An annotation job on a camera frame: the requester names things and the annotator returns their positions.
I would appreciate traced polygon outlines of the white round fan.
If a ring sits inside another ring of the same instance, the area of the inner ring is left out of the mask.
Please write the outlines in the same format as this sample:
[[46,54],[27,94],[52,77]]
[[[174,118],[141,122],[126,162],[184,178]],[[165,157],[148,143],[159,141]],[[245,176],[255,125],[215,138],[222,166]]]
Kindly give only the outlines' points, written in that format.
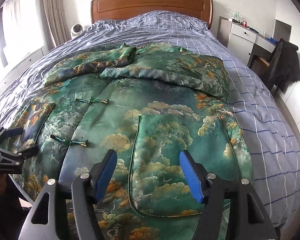
[[82,27],[81,24],[74,24],[71,29],[70,29],[70,36],[72,39],[78,37],[79,35],[81,35],[81,33],[83,33],[84,28]]

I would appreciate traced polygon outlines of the green patterned silk jacket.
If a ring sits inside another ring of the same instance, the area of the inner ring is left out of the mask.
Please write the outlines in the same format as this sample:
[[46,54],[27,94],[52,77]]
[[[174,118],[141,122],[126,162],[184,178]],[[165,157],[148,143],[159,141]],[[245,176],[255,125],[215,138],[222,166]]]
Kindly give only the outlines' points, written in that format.
[[39,148],[14,179],[36,199],[49,179],[70,186],[113,149],[116,167],[94,208],[106,239],[191,239],[204,207],[191,195],[181,151],[224,180],[253,178],[229,87],[219,56],[170,44],[63,59],[13,118],[24,132],[3,147]]

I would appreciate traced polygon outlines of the wooden headboard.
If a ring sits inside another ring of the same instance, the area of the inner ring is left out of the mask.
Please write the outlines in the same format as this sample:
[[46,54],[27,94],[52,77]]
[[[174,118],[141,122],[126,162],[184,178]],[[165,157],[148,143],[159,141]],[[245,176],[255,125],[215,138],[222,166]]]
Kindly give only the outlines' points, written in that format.
[[92,0],[91,22],[126,20],[154,10],[167,10],[195,17],[211,28],[213,0]]

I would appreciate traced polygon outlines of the blue checked duvet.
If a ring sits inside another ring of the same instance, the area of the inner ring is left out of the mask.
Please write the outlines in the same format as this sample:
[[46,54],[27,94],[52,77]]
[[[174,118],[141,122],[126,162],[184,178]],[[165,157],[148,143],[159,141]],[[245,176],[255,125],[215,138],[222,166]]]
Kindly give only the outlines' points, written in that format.
[[79,37],[51,50],[0,96],[0,126],[10,126],[23,103],[44,87],[59,61],[94,49],[164,43],[219,56],[228,74],[228,106],[243,131],[256,191],[275,227],[288,224],[300,204],[300,147],[266,85],[231,55],[206,23],[177,12],[153,11],[128,20],[100,20]]

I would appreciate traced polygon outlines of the white window cabinet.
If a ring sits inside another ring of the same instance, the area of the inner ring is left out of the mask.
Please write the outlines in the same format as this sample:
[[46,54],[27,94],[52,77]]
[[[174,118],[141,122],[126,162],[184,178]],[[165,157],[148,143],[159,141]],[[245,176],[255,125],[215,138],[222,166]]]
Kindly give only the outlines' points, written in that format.
[[36,49],[34,52],[27,54],[24,58],[13,59],[5,67],[0,65],[0,94],[12,84],[27,68],[37,62],[48,52],[46,46]]

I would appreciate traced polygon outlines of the beige curtain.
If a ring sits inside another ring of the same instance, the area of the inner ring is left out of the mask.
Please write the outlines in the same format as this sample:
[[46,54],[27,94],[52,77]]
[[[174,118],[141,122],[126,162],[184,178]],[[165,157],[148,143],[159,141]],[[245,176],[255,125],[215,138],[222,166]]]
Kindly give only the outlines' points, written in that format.
[[43,0],[43,9],[52,44],[57,47],[70,40],[63,0]]

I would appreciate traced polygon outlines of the white grey desk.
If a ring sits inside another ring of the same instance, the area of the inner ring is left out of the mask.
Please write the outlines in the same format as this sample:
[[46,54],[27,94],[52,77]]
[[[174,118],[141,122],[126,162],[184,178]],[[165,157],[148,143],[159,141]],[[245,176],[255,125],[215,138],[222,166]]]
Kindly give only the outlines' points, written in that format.
[[222,16],[219,17],[217,40],[248,67],[254,56],[269,57],[275,48],[262,35]]

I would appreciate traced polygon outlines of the wooden chair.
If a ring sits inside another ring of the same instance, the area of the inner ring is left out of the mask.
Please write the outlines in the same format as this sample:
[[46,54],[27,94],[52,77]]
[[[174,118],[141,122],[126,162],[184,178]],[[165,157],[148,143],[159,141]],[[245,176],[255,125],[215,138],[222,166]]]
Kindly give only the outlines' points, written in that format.
[[254,55],[249,68],[252,69],[259,77],[261,77],[262,75],[266,74],[269,65],[270,63],[266,59]]

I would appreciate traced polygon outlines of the black coat on chair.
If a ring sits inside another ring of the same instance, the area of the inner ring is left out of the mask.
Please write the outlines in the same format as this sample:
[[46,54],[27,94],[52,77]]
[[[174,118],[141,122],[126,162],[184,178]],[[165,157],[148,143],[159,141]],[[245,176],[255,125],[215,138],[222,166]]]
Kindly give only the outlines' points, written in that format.
[[270,57],[270,65],[264,76],[264,84],[285,92],[291,83],[300,81],[298,46],[280,39]]

